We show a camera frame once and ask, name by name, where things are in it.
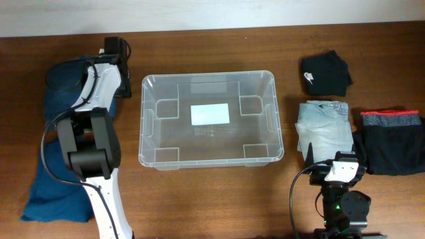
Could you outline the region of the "clear plastic storage container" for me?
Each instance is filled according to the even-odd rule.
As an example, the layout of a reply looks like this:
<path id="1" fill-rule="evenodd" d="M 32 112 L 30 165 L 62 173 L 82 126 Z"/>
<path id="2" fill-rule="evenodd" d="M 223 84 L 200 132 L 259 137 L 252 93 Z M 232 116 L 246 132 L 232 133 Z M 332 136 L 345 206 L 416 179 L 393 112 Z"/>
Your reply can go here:
<path id="1" fill-rule="evenodd" d="M 259 167 L 279 161 L 284 153 L 271 72 L 143 79 L 138 159 L 144 167 Z"/>

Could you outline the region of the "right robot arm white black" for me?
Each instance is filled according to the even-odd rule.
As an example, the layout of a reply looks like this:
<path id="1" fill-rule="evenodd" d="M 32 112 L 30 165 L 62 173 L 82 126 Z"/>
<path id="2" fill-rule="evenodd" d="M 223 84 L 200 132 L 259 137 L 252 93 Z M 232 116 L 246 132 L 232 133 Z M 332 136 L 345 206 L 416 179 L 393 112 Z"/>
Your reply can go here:
<path id="1" fill-rule="evenodd" d="M 316 228 L 316 239 L 373 239 L 387 238 L 379 232 L 363 233 L 368 226 L 367 216 L 371 198 L 351 188 L 365 174 L 365 168 L 353 151 L 338 151 L 332 159 L 316 161 L 313 145 L 308 145 L 305 169 L 311 185 L 320 186 L 324 227 Z"/>

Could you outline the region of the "teal blue shirt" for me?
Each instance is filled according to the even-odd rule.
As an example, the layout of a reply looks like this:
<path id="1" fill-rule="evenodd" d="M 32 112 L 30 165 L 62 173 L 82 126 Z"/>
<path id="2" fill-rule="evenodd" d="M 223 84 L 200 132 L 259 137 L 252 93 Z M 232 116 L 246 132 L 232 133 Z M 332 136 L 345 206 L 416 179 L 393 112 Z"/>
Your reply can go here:
<path id="1" fill-rule="evenodd" d="M 73 173 L 64 165 L 58 139 L 45 144 L 45 158 L 49 169 L 65 181 L 77 181 Z M 52 222 L 67 220 L 88 222 L 93 217 L 93 209 L 83 186 L 67 185 L 53 179 L 45 170 L 39 153 L 37 172 L 30 189 L 29 200 L 20 217 L 25 222 Z"/>

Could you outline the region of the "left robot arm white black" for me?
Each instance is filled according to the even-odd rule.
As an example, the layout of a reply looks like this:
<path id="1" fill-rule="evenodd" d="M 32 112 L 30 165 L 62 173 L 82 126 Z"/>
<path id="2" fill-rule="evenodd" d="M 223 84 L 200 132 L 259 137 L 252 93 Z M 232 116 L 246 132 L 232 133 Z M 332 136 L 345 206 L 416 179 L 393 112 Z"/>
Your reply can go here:
<path id="1" fill-rule="evenodd" d="M 110 115 L 113 99 L 131 94 L 130 54 L 123 38 L 105 38 L 102 52 L 84 61 L 76 102 L 55 119 L 64 164 L 88 195 L 100 238 L 134 237 L 119 192 L 121 149 Z"/>

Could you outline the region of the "dark blue jeans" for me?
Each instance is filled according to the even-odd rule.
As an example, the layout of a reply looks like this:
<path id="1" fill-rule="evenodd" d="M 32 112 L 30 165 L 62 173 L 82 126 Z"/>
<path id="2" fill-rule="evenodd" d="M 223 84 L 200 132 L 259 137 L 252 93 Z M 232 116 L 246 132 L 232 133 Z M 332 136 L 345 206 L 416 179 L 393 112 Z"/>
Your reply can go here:
<path id="1" fill-rule="evenodd" d="M 44 126 L 54 129 L 54 118 L 70 108 L 87 112 L 106 108 L 116 116 L 116 92 L 123 82 L 120 69 L 99 56 L 82 56 L 50 67 L 45 75 Z"/>

